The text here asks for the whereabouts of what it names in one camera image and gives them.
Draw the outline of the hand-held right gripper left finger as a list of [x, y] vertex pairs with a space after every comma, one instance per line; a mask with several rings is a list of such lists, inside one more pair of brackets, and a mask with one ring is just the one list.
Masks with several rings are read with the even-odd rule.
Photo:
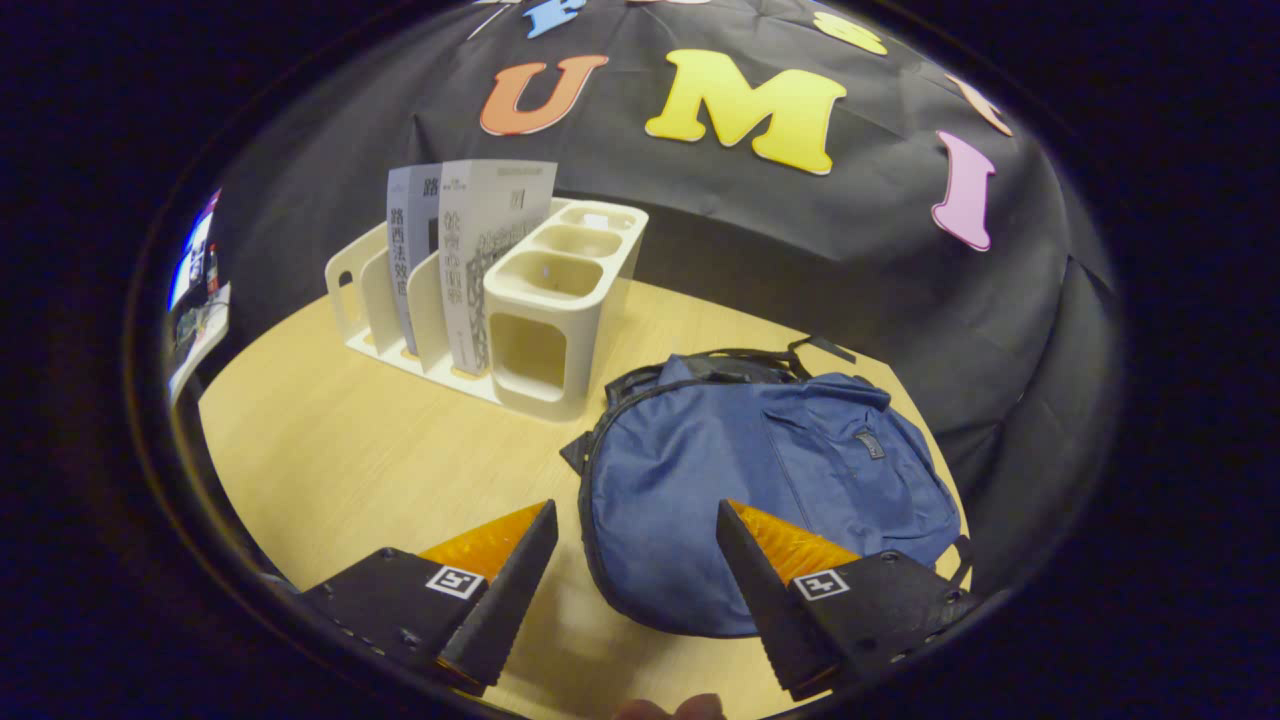
[[545, 500], [421, 553], [376, 550], [301, 596], [392, 666], [480, 697], [500, 679], [558, 538]]

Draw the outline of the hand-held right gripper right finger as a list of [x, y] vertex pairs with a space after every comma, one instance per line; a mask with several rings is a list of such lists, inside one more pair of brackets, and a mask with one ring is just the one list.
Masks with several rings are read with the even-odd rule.
[[961, 587], [968, 562], [947, 578], [893, 550], [859, 556], [735, 500], [719, 502], [716, 538], [795, 701], [886, 679], [980, 606]]

